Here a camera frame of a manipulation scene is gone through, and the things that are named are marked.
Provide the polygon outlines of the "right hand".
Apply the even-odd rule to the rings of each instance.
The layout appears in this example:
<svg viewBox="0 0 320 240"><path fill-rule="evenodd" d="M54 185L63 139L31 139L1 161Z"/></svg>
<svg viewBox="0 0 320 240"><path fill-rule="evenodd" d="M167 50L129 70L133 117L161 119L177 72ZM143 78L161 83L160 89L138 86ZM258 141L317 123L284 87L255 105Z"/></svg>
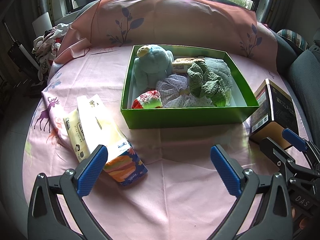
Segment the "right hand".
<svg viewBox="0 0 320 240"><path fill-rule="evenodd" d="M292 206L291 215L293 219L293 228L295 231L306 228L310 218L301 209Z"/></svg>

